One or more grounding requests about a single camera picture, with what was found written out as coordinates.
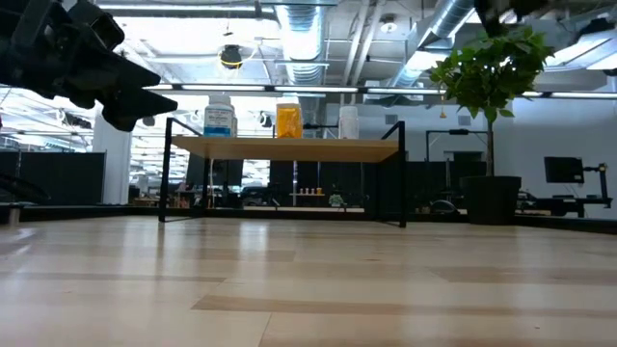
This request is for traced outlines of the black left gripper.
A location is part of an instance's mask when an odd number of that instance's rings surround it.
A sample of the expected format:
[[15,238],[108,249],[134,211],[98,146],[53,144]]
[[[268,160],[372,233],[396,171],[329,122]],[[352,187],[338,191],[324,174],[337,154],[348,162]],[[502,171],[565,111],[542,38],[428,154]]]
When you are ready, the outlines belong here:
[[161,77],[114,52],[125,36],[96,35],[96,5],[75,0],[21,0],[21,59],[24,87],[47,98],[61,96],[92,109],[102,97],[102,117],[119,131],[132,131],[138,120],[173,112],[177,102],[147,90]]

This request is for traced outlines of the large white medicine bottle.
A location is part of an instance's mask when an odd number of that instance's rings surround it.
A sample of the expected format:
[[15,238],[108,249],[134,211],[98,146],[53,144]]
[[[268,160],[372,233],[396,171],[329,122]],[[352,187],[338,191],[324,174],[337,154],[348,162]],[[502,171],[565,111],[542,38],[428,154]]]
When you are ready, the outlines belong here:
[[235,110],[227,95],[211,95],[203,113],[203,136],[230,138],[234,135]]

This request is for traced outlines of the orange pill bottle white cap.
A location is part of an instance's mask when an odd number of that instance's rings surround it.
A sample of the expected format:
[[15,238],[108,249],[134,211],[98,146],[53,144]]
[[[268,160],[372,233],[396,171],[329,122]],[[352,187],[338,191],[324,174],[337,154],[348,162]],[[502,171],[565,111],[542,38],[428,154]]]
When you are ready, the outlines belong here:
[[300,139],[303,136],[303,117],[298,102],[280,100],[276,111],[276,133],[280,139]]

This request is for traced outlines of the clear bottle with mixed capsules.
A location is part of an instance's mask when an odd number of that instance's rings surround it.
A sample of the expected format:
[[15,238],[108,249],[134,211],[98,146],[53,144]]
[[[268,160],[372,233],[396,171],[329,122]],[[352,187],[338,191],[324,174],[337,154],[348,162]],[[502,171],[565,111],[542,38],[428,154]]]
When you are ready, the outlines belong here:
[[358,108],[347,105],[339,109],[338,138],[358,140],[360,137],[360,120]]

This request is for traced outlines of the small background wooden shelf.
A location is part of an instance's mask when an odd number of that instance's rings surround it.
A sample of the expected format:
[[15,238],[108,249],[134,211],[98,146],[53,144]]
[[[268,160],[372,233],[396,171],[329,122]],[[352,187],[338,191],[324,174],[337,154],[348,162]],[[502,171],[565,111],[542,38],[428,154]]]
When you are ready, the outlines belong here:
[[289,194],[295,207],[325,207],[327,196],[322,188],[300,188]]

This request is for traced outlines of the green leafy plant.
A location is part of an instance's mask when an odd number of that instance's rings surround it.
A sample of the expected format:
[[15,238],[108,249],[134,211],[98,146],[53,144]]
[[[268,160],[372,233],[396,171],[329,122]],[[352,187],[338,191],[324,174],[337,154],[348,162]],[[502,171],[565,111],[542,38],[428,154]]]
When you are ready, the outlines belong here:
[[454,50],[430,69],[430,80],[445,100],[455,100],[473,118],[486,120],[488,176],[495,174],[494,123],[514,116],[508,104],[534,90],[536,77],[554,52],[543,33],[525,26]]

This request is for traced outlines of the white column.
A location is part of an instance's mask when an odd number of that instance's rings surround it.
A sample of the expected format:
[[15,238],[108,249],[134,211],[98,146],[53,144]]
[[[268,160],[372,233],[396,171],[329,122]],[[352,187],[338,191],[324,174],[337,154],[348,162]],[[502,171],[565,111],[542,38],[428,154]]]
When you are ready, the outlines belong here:
[[102,117],[102,106],[97,104],[93,151],[105,154],[102,198],[105,204],[128,203],[131,140],[131,133],[119,131]]

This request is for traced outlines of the long ceiling light strip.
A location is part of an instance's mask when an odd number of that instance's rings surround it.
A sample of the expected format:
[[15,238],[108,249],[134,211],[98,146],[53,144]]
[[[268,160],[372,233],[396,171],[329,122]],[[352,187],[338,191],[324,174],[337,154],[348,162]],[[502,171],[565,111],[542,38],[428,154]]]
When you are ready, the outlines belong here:
[[[299,93],[299,94],[384,94],[384,95],[445,95],[445,90],[402,89],[376,87],[333,86],[272,86],[272,85],[221,85],[221,84],[162,84],[148,87],[157,93]],[[523,98],[559,98],[617,100],[617,93],[597,92],[524,92]]]

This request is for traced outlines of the black computer monitor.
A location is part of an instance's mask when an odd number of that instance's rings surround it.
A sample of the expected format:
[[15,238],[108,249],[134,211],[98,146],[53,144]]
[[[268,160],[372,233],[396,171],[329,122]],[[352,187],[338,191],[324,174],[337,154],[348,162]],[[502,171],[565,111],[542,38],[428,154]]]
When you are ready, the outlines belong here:
[[547,183],[584,183],[582,160],[575,157],[545,157]]

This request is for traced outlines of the black plant pot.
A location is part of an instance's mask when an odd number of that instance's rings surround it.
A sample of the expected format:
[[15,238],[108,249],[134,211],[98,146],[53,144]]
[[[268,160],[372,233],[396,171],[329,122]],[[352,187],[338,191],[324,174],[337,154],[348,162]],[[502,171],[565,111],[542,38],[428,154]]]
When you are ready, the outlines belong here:
[[469,222],[475,225],[506,226],[514,221],[519,176],[468,176],[460,179]]

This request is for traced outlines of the black background desk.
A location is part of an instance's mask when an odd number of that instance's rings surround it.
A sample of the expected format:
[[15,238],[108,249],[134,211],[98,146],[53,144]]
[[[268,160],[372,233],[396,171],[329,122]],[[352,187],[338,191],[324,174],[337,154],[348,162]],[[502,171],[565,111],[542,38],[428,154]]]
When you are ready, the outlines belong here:
[[579,218],[585,217],[585,206],[587,204],[602,205],[610,208],[613,198],[575,198],[575,197],[553,197],[536,198],[530,193],[520,191],[518,193],[517,208],[524,211],[549,211],[553,217],[564,217],[568,213],[576,213]]

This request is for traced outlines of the silver ventilation duct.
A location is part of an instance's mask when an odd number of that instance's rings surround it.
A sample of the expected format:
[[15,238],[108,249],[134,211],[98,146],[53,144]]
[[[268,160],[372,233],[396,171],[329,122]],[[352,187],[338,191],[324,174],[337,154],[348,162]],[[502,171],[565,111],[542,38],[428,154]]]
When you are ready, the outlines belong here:
[[439,0],[431,16],[414,24],[406,40],[408,57],[388,86],[410,88],[425,70],[444,59],[474,11],[474,0]]

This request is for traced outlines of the black partition wall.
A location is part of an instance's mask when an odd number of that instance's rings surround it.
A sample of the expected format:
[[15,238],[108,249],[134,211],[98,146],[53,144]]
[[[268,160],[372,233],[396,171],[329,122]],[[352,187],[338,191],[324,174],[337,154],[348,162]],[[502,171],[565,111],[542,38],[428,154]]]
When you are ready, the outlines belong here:
[[106,154],[102,152],[0,151],[0,173],[40,187],[52,205],[102,202]]

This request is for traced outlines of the black background frame stand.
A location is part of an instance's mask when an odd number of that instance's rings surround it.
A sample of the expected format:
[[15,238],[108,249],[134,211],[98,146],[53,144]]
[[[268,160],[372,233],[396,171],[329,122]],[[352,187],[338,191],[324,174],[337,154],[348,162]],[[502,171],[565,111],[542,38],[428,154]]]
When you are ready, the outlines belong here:
[[[435,133],[441,136],[442,134],[446,134],[449,136],[469,136],[472,134],[475,136],[483,145],[484,148],[487,148],[487,141],[489,132],[486,130],[468,130],[465,128],[455,128],[448,130],[426,130],[425,131],[425,171],[426,176],[429,176],[431,173],[431,156],[430,149],[433,145],[433,142],[430,140],[430,136]],[[444,210],[440,210],[435,207],[435,203],[438,203],[438,206],[446,206],[448,205],[451,209],[456,207],[455,203],[462,196],[457,194],[457,191],[451,188],[451,177],[450,177],[450,160],[448,158],[445,159],[445,190],[439,192],[439,198],[436,200],[430,201],[431,211],[445,213]]]

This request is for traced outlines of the wooden shelf black metal frame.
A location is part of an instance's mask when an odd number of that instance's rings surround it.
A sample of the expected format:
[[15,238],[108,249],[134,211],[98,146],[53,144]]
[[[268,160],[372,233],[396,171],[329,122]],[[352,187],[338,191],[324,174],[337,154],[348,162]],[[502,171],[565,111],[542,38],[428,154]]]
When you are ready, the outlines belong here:
[[167,118],[164,135],[163,172],[159,190],[158,221],[167,217],[171,149],[198,154],[205,160],[256,159],[271,161],[358,162],[380,165],[393,157],[399,168],[400,211],[398,225],[407,226],[405,122],[398,121],[379,140],[206,138],[189,125]]

